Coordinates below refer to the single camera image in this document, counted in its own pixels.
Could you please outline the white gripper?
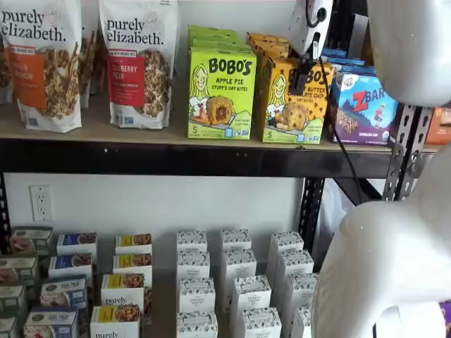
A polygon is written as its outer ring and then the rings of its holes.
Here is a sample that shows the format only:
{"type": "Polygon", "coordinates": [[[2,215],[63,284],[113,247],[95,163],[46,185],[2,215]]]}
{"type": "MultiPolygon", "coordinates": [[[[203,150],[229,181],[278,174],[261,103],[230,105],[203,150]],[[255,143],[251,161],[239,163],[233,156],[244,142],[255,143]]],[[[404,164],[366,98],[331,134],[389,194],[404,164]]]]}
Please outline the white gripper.
{"type": "Polygon", "coordinates": [[[288,28],[288,58],[298,59],[293,75],[293,93],[302,94],[309,73],[325,44],[332,13],[332,0],[296,1],[288,28]]]}

